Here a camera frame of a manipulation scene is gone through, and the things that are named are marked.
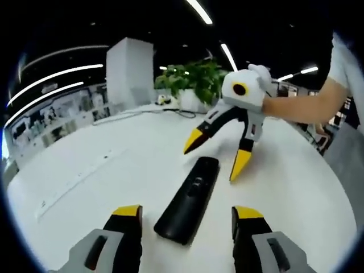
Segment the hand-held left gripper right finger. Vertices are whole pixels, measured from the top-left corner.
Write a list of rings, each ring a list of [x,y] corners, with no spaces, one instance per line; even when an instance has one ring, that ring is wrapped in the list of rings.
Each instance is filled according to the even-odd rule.
[[[272,231],[259,211],[234,206],[231,212],[236,272],[313,272],[306,253],[284,233]]]

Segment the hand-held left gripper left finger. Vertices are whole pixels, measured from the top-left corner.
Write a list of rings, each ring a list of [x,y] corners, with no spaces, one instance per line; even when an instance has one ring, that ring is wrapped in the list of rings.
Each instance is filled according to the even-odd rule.
[[[141,205],[116,209],[102,229],[94,229],[69,251],[56,272],[138,272],[142,257]]]

